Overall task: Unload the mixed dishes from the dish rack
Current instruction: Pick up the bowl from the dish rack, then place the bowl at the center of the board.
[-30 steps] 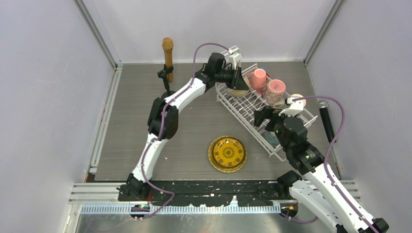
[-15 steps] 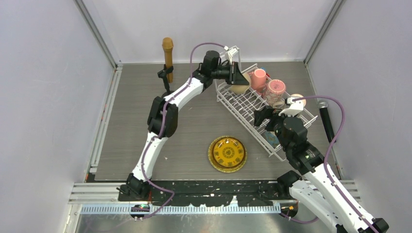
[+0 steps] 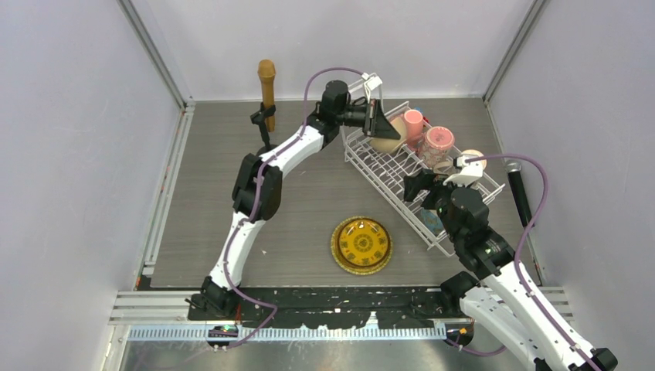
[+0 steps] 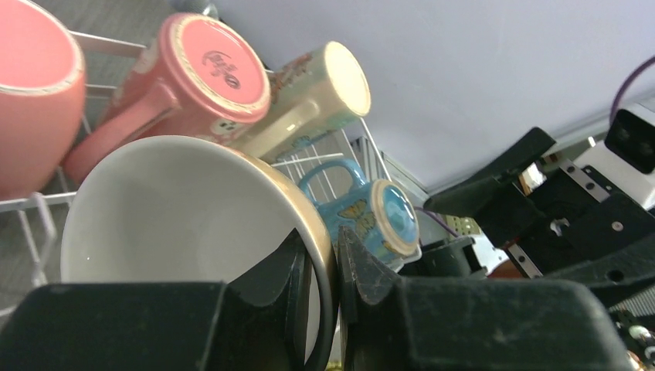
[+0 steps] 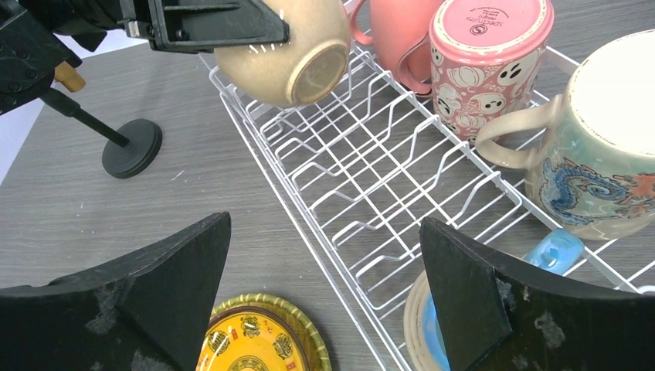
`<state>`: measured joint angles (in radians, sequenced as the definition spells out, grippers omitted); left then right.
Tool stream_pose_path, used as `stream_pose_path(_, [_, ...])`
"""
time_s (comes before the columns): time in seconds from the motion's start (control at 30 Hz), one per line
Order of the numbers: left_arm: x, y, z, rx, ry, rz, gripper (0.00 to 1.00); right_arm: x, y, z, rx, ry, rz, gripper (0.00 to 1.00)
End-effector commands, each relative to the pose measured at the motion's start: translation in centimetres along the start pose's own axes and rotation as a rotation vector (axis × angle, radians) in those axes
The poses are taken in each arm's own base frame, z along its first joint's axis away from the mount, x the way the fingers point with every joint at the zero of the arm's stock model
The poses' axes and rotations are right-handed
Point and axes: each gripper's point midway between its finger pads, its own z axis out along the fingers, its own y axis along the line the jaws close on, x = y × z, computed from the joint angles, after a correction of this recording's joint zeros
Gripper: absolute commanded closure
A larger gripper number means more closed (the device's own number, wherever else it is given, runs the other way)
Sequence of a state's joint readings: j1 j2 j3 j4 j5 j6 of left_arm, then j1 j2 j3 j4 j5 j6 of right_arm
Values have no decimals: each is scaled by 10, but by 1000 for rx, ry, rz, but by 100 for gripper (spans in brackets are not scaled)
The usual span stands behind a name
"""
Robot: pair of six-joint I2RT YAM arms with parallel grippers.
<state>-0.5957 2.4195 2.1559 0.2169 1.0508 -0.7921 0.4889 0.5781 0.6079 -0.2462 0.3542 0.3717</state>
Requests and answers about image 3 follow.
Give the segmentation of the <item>beige ceramic bowl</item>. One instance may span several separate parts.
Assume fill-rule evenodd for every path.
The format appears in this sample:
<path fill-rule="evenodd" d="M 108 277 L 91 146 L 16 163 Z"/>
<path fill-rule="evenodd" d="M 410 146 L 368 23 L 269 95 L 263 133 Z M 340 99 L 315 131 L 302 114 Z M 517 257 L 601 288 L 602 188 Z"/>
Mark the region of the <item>beige ceramic bowl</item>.
<path fill-rule="evenodd" d="M 386 139 L 386 138 L 372 138 L 370 141 L 371 147 L 381 153 L 393 153 L 401 147 L 407 139 L 407 130 L 404 120 L 400 116 L 394 117 L 390 121 L 391 125 L 399 133 L 399 139 Z"/>

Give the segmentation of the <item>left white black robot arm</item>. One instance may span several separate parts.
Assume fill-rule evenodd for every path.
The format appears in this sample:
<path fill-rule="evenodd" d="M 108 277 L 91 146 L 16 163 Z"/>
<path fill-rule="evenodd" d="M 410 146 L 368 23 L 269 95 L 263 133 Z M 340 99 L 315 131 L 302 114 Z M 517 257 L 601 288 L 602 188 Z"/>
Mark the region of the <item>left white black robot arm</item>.
<path fill-rule="evenodd" d="M 400 134 L 385 117 L 380 97 L 372 91 L 382 79 L 363 74 L 353 84 L 332 80 L 299 129 L 281 145 L 242 160 L 232 190 L 233 214 L 229 235 L 219 259 L 190 303 L 219 320 L 231 318 L 241 299 L 237 289 L 249 252 L 266 221 L 281 204 L 283 180 L 294 168 L 327 147 L 341 127 L 360 128 L 373 138 L 398 139 Z"/>

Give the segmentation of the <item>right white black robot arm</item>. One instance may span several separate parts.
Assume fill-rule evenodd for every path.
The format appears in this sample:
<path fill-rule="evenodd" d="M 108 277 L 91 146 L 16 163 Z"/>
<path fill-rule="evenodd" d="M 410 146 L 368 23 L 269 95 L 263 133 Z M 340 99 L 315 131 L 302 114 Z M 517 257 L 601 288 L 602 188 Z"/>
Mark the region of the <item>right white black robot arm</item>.
<path fill-rule="evenodd" d="M 421 169 L 403 179 L 403 199 L 426 191 L 421 207 L 436 212 L 465 270 L 441 284 L 441 307 L 482 325 L 527 370 L 614 370 L 616 356 L 593 346 L 560 315 L 488 222 L 489 208 L 469 186 Z"/>

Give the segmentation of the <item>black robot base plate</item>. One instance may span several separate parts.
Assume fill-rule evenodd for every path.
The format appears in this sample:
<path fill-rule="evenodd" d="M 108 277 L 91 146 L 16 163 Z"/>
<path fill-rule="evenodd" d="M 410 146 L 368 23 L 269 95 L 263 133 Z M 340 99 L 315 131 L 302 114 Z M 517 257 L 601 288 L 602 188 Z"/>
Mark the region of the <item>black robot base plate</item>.
<path fill-rule="evenodd" d="M 469 325 L 472 321 L 440 288 L 324 287 L 243 288 L 251 299 L 221 294 L 216 305 L 203 294 L 187 298 L 191 321 L 236 320 L 246 328 L 428 328 L 436 321 Z"/>

